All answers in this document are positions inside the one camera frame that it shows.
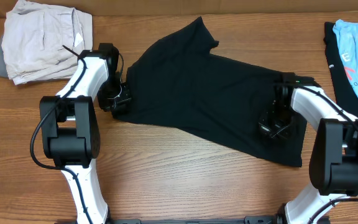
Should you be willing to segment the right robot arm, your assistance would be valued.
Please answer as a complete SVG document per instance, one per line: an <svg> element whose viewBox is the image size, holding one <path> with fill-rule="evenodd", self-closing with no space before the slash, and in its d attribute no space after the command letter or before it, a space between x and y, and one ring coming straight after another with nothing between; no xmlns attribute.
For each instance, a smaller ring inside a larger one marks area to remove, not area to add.
<svg viewBox="0 0 358 224"><path fill-rule="evenodd" d="M313 78L284 73L273 84L275 99L259 119L269 141L294 135L300 115L316 131L309 163L310 183L273 216L249 217L247 223L329 223L326 213L340 202L358 202L358 117L344 111Z"/></svg>

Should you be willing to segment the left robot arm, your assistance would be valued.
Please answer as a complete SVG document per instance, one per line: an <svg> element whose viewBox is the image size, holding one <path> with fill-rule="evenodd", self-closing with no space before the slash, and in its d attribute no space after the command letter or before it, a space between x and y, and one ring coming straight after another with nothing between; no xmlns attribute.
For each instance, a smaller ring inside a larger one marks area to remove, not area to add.
<svg viewBox="0 0 358 224"><path fill-rule="evenodd" d="M78 68L67 85L40 100L40 122L30 140L30 156L38 166L65 176L76 223L112 223L96 171L101 138L94 102L113 115L125 112L131 94L118 67L124 59L110 43L76 57Z"/></svg>

